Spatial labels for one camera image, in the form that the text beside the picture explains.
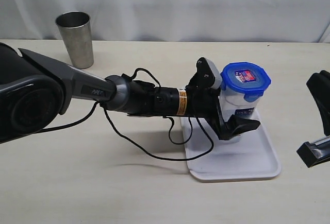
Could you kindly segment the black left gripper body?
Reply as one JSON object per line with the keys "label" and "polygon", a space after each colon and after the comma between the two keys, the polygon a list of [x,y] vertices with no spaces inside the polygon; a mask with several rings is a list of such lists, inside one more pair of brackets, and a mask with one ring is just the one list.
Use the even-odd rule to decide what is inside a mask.
{"label": "black left gripper body", "polygon": [[184,117],[203,118],[219,140],[228,141],[234,137],[224,121],[219,103],[219,91],[199,88],[196,80],[190,80],[185,86],[187,107]]}

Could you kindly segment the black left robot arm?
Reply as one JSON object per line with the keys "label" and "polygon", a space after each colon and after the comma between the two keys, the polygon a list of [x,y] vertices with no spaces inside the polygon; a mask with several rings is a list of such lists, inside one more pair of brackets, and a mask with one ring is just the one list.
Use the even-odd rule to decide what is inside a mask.
{"label": "black left robot arm", "polygon": [[108,111],[135,117],[204,118],[221,140],[256,130],[257,120],[232,115],[224,120],[219,102],[220,74],[199,58],[196,73],[183,88],[135,76],[100,78],[39,53],[1,44],[1,142],[40,132],[68,109],[73,98],[97,101]]}

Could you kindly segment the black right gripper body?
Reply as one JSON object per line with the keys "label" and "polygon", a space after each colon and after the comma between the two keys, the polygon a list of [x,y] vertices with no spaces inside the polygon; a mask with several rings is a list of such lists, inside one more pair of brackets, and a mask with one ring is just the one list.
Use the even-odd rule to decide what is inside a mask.
{"label": "black right gripper body", "polygon": [[308,168],[329,162],[329,136],[305,142],[296,152]]}

